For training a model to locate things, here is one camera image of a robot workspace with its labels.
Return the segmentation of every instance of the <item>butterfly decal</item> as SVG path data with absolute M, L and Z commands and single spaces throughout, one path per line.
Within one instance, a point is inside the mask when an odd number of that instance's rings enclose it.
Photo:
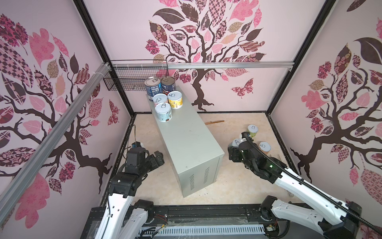
M 119 113 L 118 107 L 114 106 L 114 103 L 109 100 L 109 105 L 110 109 L 112 110 L 112 115 L 109 117 L 109 120 L 107 121 L 107 125 L 111 125 L 112 123 L 117 123 L 118 122 L 118 116 L 117 114 Z
M 246 92 L 247 93 L 253 93 L 252 92 L 252 90 L 253 90 L 252 84 L 253 84 L 253 78 L 250 79 L 249 81 L 247 81 L 247 83 L 245 83 L 244 87 L 234 87 L 231 90 L 233 90 L 234 92 L 236 92 L 238 94 L 238 96 L 243 98 L 243 95 L 245 95 Z

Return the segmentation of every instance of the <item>pink wall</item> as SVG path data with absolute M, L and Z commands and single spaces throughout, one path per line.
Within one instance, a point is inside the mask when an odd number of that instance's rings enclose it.
M 232 62 L 251 54 L 257 54 L 253 58 L 261 61 L 293 61 L 324 1 L 202 0 L 198 1 L 199 5 L 196 1 L 182 0 L 85 2 L 113 60 L 166 58 L 171 61 L 173 58 L 173 62 L 209 62 L 207 56 L 211 53 L 211 62 L 226 57 Z M 198 22 L 205 23 L 205 16 L 212 23 L 211 30 L 191 30 L 197 28 Z M 241 37 L 241 29 L 246 24 L 249 24 L 248 31 Z M 258 36 L 251 37 L 256 31 Z M 217 33 L 221 38 L 214 38 Z M 177 84 L 199 111 L 261 111 L 268 108 L 286 69 L 230 71 L 199 70 L 193 78 L 191 69 L 179 73 L 185 75 Z M 211 72 L 214 77 L 206 78 Z M 144 91 L 127 92 L 135 111 L 150 111 L 145 94 Z
M 338 2 L 272 117 L 304 178 L 382 226 L 382 2 L 352 2 Z
M 102 60 L 71 1 L 6 1 L 0 14 L 3 192 Z M 0 237 L 79 238 L 90 209 L 99 205 L 129 119 L 118 93 L 101 82 Z

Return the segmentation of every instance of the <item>black wire mesh basket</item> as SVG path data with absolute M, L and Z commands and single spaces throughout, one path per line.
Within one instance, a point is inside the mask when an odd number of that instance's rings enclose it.
M 166 60 L 112 60 L 112 70 L 104 82 L 109 91 L 145 91 L 144 81 L 150 76 L 168 76 Z

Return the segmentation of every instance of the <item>can lid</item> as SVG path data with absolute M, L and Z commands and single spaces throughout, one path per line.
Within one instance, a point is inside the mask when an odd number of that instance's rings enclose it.
M 267 142 L 261 142 L 259 144 L 259 146 L 265 152 L 269 152 L 270 151 L 270 145 Z
M 154 97 L 152 98 L 152 100 L 155 102 L 155 103 L 162 103 L 162 102 L 165 102 L 167 100 L 167 95 L 165 94 L 156 94 L 154 95 Z
M 171 106 L 169 103 L 160 103 L 155 107 L 155 111 L 158 113 L 167 113 L 171 110 Z
M 249 125 L 248 130 L 251 133 L 257 133 L 259 131 L 259 128 L 256 125 Z
M 175 79 L 171 76 L 166 76 L 162 79 L 163 84 L 165 85 L 172 85 L 175 83 Z
M 157 86 L 160 83 L 160 79 L 156 76 L 151 76 L 144 81 L 147 86 Z
M 180 99 L 182 97 L 182 93 L 180 93 L 179 91 L 171 91 L 167 95 L 167 97 L 168 97 L 168 99 L 175 101 L 175 100 Z

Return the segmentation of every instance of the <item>canned food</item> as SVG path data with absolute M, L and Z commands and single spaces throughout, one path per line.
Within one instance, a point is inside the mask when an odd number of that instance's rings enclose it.
M 155 107 L 155 112 L 157 113 L 158 120 L 160 122 L 169 121 L 172 117 L 171 106 L 169 103 L 160 103 Z
M 154 95 L 152 100 L 154 102 L 154 106 L 157 106 L 157 104 L 160 104 L 160 103 L 168 103 L 167 95 L 162 93 Z
M 162 86 L 160 83 L 160 79 L 156 76 L 151 76 L 144 81 L 144 86 L 146 88 L 147 95 L 150 101 L 152 97 L 156 94 L 162 93 Z
M 171 76 L 166 76 L 162 79 L 162 91 L 164 94 L 169 94 L 171 91 L 176 91 L 175 79 Z
M 249 135 L 251 137 L 255 137 L 257 132 L 259 131 L 259 128 L 256 125 L 249 125 L 248 126 Z
M 173 109 L 179 109 L 183 105 L 182 93 L 179 91 L 171 91 L 168 95 L 168 103 Z

